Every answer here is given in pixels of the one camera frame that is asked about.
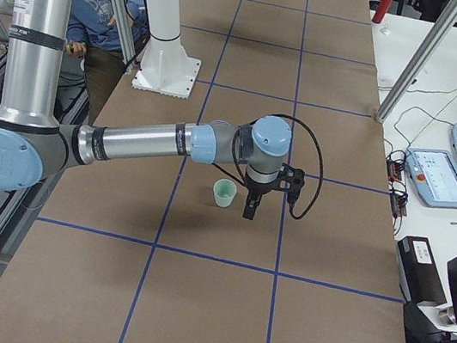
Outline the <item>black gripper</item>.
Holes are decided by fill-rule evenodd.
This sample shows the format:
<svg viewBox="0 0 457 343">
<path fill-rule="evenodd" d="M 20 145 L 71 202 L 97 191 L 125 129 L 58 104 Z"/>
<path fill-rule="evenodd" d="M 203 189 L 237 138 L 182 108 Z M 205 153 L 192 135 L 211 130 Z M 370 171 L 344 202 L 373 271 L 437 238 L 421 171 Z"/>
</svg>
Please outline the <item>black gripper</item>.
<svg viewBox="0 0 457 343">
<path fill-rule="evenodd" d="M 242 216 L 247 220 L 253 220 L 256 210 L 260 205 L 262 196 L 271 192 L 274 188 L 273 182 L 260 183 L 251 179 L 249 176 L 245 176 L 245 185 L 248 190 L 245 208 L 243 209 Z"/>
</svg>

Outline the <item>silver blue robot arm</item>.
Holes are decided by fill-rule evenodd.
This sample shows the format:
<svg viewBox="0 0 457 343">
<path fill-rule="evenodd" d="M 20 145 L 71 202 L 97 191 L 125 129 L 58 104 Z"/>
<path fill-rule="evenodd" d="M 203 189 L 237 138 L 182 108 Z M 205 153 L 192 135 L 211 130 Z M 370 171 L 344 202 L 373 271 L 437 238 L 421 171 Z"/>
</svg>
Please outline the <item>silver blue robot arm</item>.
<svg viewBox="0 0 457 343">
<path fill-rule="evenodd" d="M 15 0 L 0 101 L 0 189 L 31 187 L 77 165 L 111 159 L 189 156 L 195 162 L 244 166 L 252 218 L 266 193 L 293 171 L 283 161 L 291 130 L 283 117 L 242 126 L 225 121 L 132 128 L 62 125 L 55 94 L 72 0 Z"/>
</svg>

